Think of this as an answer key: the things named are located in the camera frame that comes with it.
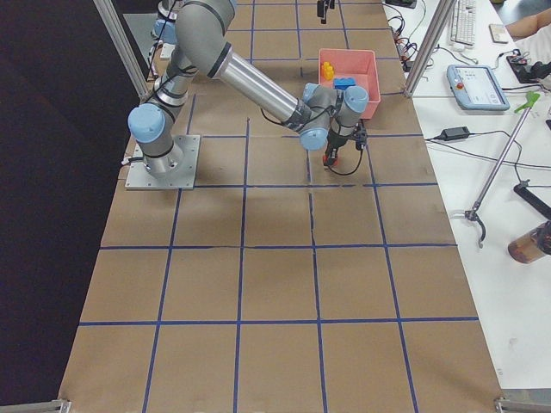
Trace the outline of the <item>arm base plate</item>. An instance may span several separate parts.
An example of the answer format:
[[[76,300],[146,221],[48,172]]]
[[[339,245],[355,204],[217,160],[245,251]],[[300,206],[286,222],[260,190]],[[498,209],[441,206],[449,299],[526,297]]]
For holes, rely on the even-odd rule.
[[[127,190],[193,190],[201,146],[201,135],[176,135],[171,152],[160,158],[146,157],[138,144],[127,172]]]

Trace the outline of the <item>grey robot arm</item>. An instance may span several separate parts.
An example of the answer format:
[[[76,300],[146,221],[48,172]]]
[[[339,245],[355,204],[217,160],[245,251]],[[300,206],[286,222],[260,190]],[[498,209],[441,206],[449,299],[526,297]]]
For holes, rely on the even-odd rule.
[[[234,1],[159,4],[163,18],[156,23],[156,34],[175,48],[165,73],[127,120],[146,173],[167,178],[183,170],[189,153],[172,137],[171,129],[197,73],[219,79],[255,102],[266,120],[297,132],[306,150],[323,149],[326,167],[335,164],[339,148],[349,141],[363,151],[367,133],[361,116],[368,92],[358,85],[340,90],[307,83],[301,98],[292,96],[239,56],[226,40],[236,11]]]
[[[160,42],[176,44],[176,19],[187,1],[160,1],[158,16],[154,23],[152,35]],[[317,17],[322,24],[327,23],[327,12],[335,9],[335,1],[317,1]]]

